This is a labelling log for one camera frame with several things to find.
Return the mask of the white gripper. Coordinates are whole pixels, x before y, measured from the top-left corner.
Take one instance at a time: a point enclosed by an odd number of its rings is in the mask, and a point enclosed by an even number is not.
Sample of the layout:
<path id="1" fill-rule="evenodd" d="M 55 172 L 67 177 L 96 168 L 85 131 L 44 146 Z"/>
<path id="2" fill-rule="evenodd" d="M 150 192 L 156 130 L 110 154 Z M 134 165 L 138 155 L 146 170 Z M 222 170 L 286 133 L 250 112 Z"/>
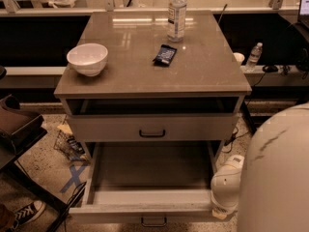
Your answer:
<path id="1" fill-rule="evenodd" d="M 239 204 L 240 169 L 221 167 L 211 179 L 212 216 L 225 219 Z"/>

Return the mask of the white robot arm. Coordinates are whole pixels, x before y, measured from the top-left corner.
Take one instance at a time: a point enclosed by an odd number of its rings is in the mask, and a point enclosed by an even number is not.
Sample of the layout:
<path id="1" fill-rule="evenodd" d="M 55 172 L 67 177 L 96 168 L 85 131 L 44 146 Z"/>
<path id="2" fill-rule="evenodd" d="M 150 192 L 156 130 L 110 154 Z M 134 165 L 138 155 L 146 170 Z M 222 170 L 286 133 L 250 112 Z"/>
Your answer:
<path id="1" fill-rule="evenodd" d="M 238 213 L 238 232 L 309 232 L 309 103 L 270 117 L 225 161 L 211 203 L 215 218 Z"/>

